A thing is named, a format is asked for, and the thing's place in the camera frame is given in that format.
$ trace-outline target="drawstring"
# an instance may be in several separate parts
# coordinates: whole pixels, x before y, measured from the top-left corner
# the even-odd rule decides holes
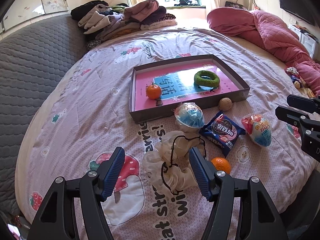
[[[203,148],[204,148],[204,156],[203,156],[203,158],[206,158],[207,157],[207,152],[206,152],[206,150],[205,150],[205,141],[200,137],[200,136],[198,136],[198,137],[194,137],[194,138],[187,138],[187,137],[185,137],[184,135],[179,135],[179,136],[177,136],[174,140],[173,140],[173,144],[172,144],[172,147],[171,147],[171,158],[170,158],[170,166],[169,166],[169,168],[171,168],[173,165],[174,166],[176,166],[176,167],[178,167],[178,165],[175,163],[175,164],[173,164],[172,162],[173,162],[173,160],[172,160],[172,158],[173,158],[173,151],[174,151],[174,143],[175,143],[175,141],[176,141],[176,139],[177,138],[179,138],[179,137],[184,137],[187,141],[192,141],[192,140],[194,140],[194,139],[199,139],[199,140],[201,140],[203,143]],[[161,166],[161,178],[162,178],[162,182],[163,182],[163,184],[170,190],[170,192],[171,192],[171,194],[172,195],[179,195],[179,193],[180,192],[182,192],[182,190],[177,190],[177,193],[173,193],[172,191],[171,191],[171,188],[170,188],[170,186],[165,182],[165,180],[164,180],[164,173],[167,173],[167,171],[169,170],[169,168],[167,167],[167,165],[166,165],[166,163],[165,162],[163,162],[162,163],[162,166]]]
[[[171,147],[171,158],[170,158],[170,166],[169,168],[172,167],[172,165],[175,165],[175,164],[172,164],[173,162],[173,151],[174,151],[174,143],[176,142],[176,139],[178,139],[179,137],[184,137],[187,141],[192,141],[194,139],[199,139],[199,140],[202,140],[203,142],[203,148],[204,148],[204,158],[207,157],[207,152],[205,150],[205,141],[200,137],[200,135],[198,137],[194,137],[194,138],[187,138],[185,137],[184,135],[179,135],[177,136],[174,140],[173,140],[173,143],[172,143],[172,147]]]

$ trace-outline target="metal screw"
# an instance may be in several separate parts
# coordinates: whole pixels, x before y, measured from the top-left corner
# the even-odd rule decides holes
[[[63,182],[63,177],[57,177],[55,181],[56,183],[61,183]]]
[[[259,178],[256,177],[256,176],[253,176],[253,177],[251,178],[251,180],[252,180],[252,182],[254,182],[254,183],[258,183],[258,182],[259,182]]]
[[[89,171],[88,176],[90,178],[97,176],[97,172],[96,171]]]
[[[217,171],[217,175],[219,177],[224,177],[226,175],[226,173],[224,171]]]

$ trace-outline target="pink sweater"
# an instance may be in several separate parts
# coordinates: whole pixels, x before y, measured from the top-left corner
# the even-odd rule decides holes
[[[124,19],[136,19],[142,22],[150,14],[159,8],[159,3],[156,0],[145,0],[132,7],[124,9]]]

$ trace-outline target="oreo cookie package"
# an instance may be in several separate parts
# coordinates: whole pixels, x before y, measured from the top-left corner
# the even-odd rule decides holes
[[[219,146],[223,155],[227,157],[238,136],[245,135],[246,132],[245,129],[238,126],[220,111],[208,124],[200,129],[199,133]]]

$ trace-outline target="gray quilted mattress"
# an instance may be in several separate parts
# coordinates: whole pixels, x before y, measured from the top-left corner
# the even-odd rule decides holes
[[[51,17],[0,41],[0,210],[20,213],[14,193],[19,148],[32,117],[86,52],[69,15]]]

